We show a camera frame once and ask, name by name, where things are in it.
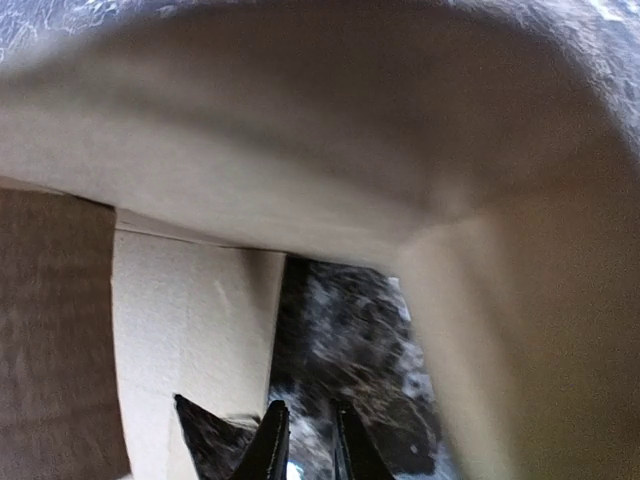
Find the brown cardboard box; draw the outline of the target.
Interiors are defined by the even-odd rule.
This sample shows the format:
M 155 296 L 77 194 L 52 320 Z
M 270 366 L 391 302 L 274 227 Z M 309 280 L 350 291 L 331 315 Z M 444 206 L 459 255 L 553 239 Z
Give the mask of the brown cardboard box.
M 1 172 L 387 268 L 466 477 L 639 475 L 639 143 L 556 41 L 421 1 L 138 16 L 2 65 Z

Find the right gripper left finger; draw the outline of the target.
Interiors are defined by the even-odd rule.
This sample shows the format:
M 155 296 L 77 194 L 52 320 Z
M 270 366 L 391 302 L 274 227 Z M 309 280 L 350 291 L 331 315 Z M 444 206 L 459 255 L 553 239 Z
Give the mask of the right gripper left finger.
M 273 401 L 245 451 L 233 480 L 282 480 L 287 475 L 289 410 L 282 400 Z

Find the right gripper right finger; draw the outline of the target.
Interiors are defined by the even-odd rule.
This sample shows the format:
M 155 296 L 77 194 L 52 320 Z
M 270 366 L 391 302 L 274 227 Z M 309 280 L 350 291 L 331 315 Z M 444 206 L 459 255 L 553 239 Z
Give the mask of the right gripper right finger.
M 357 410 L 333 403 L 333 465 L 338 480 L 393 480 Z

